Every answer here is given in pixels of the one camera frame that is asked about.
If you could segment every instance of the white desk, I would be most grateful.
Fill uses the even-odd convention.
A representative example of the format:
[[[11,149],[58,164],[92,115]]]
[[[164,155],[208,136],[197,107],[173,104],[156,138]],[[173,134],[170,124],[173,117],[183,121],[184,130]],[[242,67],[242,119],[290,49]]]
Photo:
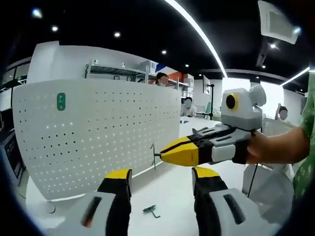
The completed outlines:
[[[181,124],[180,137],[192,134],[191,129],[213,127],[217,121],[182,117],[188,123]],[[212,168],[220,173],[229,188],[242,189],[244,166],[226,161],[213,166],[201,165]],[[198,225],[193,209],[194,198],[192,194],[191,168],[174,166],[162,163],[157,169],[165,169],[163,174],[157,174],[154,169],[137,176],[134,181],[149,178],[147,184],[133,191],[131,197],[132,213],[128,229],[129,236],[195,236],[198,235]],[[26,192],[27,210],[38,225],[47,229],[54,228],[64,220],[66,210],[77,199],[65,200],[54,203],[56,212],[48,214],[43,211],[47,201],[40,194],[32,179],[29,179]],[[161,217],[155,219],[152,214],[143,214],[142,210],[152,205],[157,205],[155,213]]]

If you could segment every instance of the green sleeve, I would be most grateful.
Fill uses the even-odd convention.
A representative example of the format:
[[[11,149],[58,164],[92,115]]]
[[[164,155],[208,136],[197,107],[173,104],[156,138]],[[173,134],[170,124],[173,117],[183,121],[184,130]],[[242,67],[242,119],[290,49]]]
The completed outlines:
[[[311,138],[314,125],[314,91],[312,84],[309,83],[309,95],[306,100],[304,110],[302,112],[302,123],[301,127],[303,128],[305,134]]]

